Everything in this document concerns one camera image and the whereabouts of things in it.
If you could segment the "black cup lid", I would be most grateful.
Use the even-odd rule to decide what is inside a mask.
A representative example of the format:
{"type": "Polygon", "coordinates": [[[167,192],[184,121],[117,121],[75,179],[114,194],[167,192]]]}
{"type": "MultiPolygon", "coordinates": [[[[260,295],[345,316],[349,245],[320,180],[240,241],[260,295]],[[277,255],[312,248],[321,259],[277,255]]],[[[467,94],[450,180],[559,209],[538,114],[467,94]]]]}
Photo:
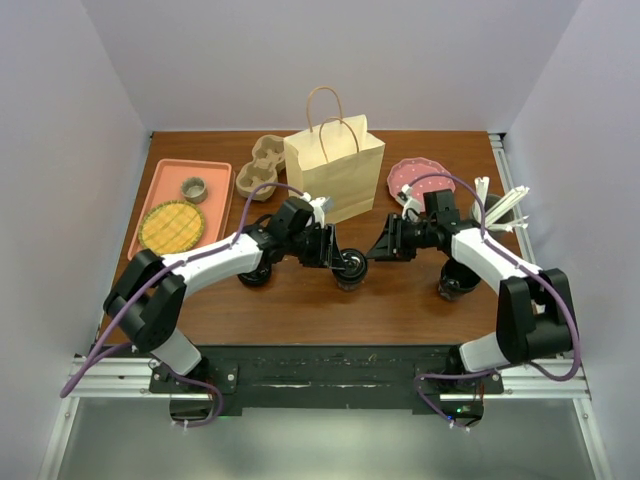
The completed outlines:
{"type": "Polygon", "coordinates": [[[333,270],[334,278],[344,285],[358,285],[367,275],[368,261],[365,255],[357,249],[345,248],[341,250],[344,261],[342,270],[333,270]]]}

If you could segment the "black coffee cup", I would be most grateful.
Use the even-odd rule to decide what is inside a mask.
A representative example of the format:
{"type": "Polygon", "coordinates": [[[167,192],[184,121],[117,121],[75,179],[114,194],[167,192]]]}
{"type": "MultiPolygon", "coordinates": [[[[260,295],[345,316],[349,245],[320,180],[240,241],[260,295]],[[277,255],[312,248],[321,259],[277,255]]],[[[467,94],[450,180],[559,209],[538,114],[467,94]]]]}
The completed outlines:
{"type": "Polygon", "coordinates": [[[447,301],[456,301],[473,292],[481,278],[467,266],[449,259],[442,267],[438,282],[438,293],[447,301]]]}
{"type": "Polygon", "coordinates": [[[362,279],[336,278],[337,286],[343,291],[354,291],[362,284],[362,279]]]}

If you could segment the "brown paper bag with handles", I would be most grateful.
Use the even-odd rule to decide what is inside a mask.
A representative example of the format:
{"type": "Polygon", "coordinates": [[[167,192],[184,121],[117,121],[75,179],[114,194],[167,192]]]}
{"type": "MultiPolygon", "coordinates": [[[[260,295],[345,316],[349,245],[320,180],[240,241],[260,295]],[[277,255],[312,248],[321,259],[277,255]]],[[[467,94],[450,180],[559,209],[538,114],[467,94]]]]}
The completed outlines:
{"type": "Polygon", "coordinates": [[[308,128],[283,139],[287,183],[312,197],[328,197],[333,207],[329,223],[361,215],[373,209],[385,142],[368,130],[364,114],[338,114],[315,125],[311,118],[313,89],[306,102],[308,128]]]}

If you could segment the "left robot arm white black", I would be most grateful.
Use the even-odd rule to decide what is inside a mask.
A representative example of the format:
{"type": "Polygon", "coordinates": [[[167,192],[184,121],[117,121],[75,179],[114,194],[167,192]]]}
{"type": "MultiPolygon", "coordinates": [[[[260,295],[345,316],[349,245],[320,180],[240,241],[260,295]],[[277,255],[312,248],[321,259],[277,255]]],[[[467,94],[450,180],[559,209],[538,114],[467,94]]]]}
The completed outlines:
{"type": "Polygon", "coordinates": [[[172,370],[185,392],[200,390],[207,368],[195,345],[177,329],[184,300],[221,280],[241,276],[260,284],[271,267],[291,256],[310,268],[346,271],[335,226],[325,222],[329,197],[289,197],[264,226],[253,223],[240,234],[179,254],[158,256],[144,250],[134,256],[104,302],[104,312],[142,353],[172,370]]]}

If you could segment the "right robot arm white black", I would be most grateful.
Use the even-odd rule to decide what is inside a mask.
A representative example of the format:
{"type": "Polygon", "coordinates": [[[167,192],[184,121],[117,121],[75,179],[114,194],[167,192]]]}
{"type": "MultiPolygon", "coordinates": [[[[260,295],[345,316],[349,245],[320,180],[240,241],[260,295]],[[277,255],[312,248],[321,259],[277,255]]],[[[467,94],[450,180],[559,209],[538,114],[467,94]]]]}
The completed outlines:
{"type": "Polygon", "coordinates": [[[514,365],[535,366],[538,359],[570,352],[580,354],[567,276],[544,270],[514,255],[464,220],[454,194],[445,189],[424,196],[426,211],[407,205],[388,216],[369,250],[374,261],[411,261],[418,250],[435,248],[448,257],[441,269],[440,290],[447,298],[473,291],[485,282],[498,296],[495,330],[451,348],[441,377],[459,393],[469,392],[481,374],[514,365]]]}

